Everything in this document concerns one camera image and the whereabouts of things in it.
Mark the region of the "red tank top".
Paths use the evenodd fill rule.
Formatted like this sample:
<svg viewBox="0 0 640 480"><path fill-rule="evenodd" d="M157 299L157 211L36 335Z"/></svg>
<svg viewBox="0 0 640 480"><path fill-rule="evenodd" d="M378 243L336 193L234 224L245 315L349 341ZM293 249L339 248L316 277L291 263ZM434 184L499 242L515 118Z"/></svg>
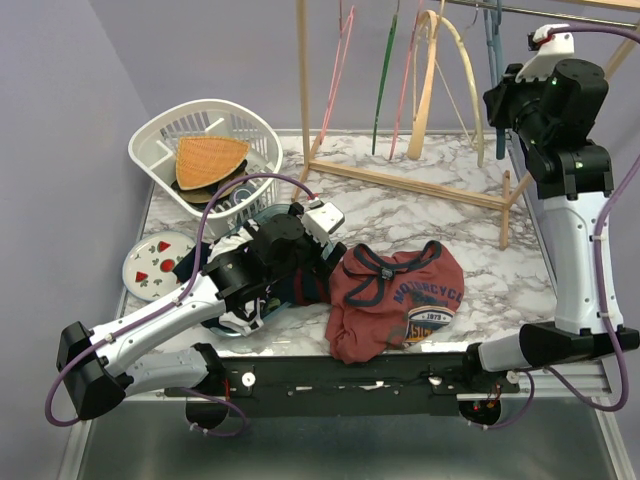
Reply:
<svg viewBox="0 0 640 480"><path fill-rule="evenodd" d="M329 293L329 351L352 364L408 348L449 325L465 285L461 266L438 241L390 256L358 244L331 274Z"/></svg>

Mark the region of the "blue plastic hanger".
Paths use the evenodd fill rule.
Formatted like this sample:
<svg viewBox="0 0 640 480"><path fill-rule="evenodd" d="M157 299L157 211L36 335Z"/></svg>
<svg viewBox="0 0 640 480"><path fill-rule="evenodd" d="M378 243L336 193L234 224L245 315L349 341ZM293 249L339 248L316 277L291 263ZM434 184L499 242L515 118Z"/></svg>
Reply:
<svg viewBox="0 0 640 480"><path fill-rule="evenodd" d="M484 1L483 9L485 40L490 68L491 87L496 87L504 72L503 50L500 36L502 1Z"/></svg>

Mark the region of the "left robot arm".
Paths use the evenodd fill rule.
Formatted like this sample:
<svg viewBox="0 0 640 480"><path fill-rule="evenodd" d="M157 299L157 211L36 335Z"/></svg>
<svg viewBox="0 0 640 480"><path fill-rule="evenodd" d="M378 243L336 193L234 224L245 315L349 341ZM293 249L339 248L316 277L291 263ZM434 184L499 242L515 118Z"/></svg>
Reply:
<svg viewBox="0 0 640 480"><path fill-rule="evenodd" d="M214 393L222 380L210 345L146 359L146 354L188 328L238 314L263 298L276 282L298 271L327 278L345 252L336 244L323 254L343 213L325 204L301 215L278 214L259 226L245 225L249 240L196 263L189 281L131 315L86 328L75 322L60 335L55 386L64 386L81 421L111 411L129 394L169 388Z"/></svg>

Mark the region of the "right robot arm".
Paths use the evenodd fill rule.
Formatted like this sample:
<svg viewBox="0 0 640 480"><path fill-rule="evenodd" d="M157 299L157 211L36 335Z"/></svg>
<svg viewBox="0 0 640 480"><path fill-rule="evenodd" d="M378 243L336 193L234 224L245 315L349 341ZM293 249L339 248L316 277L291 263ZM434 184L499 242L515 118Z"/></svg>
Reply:
<svg viewBox="0 0 640 480"><path fill-rule="evenodd" d="M609 90L601 67L558 61L544 79L506 68L483 95L489 123L515 133L536 183L552 240L556 309L552 320L468 347L460 379L480 392L496 372L591 360L633 351L639 332L621 317L612 282L607 225L599 221L615 193L608 151L589 133Z"/></svg>

